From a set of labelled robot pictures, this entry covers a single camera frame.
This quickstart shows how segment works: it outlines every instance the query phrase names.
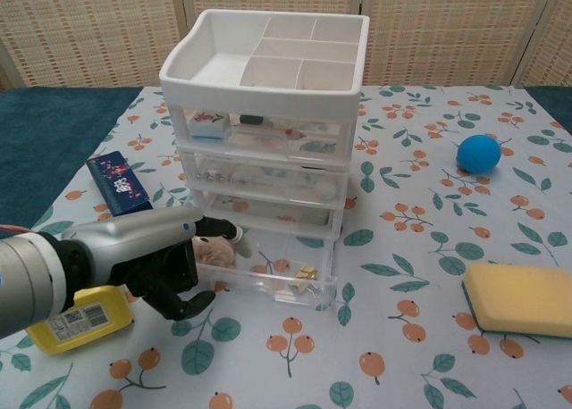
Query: white plastic drawer organizer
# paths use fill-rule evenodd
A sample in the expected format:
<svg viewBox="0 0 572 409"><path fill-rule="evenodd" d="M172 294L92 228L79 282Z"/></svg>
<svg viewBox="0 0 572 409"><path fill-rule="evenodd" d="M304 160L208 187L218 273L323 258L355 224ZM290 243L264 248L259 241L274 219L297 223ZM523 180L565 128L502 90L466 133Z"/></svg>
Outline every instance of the white plastic drawer organizer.
<svg viewBox="0 0 572 409"><path fill-rule="evenodd" d="M323 309L349 176L366 16L208 10L160 73L198 206L248 229L250 259L202 280Z"/></svg>

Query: floral tablecloth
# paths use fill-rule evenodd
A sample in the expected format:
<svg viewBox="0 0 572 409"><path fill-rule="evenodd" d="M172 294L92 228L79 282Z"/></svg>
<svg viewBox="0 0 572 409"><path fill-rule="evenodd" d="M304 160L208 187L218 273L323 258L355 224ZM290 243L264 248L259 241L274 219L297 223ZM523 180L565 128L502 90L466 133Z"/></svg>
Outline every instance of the floral tablecloth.
<svg viewBox="0 0 572 409"><path fill-rule="evenodd" d="M502 147L489 175L456 146ZM155 206L184 187L159 88L94 154L122 151ZM2 408L565 408L572 341L482 333L461 290L474 261L572 269L572 137L513 87L365 87L329 311L220 291L191 321L143 301L135 323L58 356L0 341ZM110 218L84 167L35 230Z"/></svg>

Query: sponge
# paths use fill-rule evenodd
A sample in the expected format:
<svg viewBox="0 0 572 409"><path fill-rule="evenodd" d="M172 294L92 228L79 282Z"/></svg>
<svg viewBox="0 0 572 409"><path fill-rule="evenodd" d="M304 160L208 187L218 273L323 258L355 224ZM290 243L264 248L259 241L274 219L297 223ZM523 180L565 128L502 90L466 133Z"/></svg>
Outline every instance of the sponge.
<svg viewBox="0 0 572 409"><path fill-rule="evenodd" d="M572 277L563 270L474 263L463 288L482 330L572 338Z"/></svg>

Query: robotic arm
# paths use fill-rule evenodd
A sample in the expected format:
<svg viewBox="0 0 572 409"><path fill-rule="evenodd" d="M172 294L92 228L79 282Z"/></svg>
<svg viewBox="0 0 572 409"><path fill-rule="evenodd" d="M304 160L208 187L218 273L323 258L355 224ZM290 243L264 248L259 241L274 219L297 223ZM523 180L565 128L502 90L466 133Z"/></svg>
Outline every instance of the robotic arm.
<svg viewBox="0 0 572 409"><path fill-rule="evenodd" d="M104 285L126 284L167 320L198 315L213 291L177 295L198 284L193 236L222 236L252 255L240 227L187 206L75 226L62 240L41 232L0 240L0 338L70 308L76 291Z"/></svg>

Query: barcode label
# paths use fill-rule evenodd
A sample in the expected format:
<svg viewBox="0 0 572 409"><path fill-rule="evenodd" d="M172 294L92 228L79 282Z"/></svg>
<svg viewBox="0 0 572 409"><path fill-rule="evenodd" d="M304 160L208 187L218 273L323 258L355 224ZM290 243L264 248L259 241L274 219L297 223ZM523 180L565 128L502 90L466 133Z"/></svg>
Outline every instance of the barcode label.
<svg viewBox="0 0 572 409"><path fill-rule="evenodd" d="M58 340L73 338L98 329L109 322L104 307L93 304L55 315L47 320Z"/></svg>

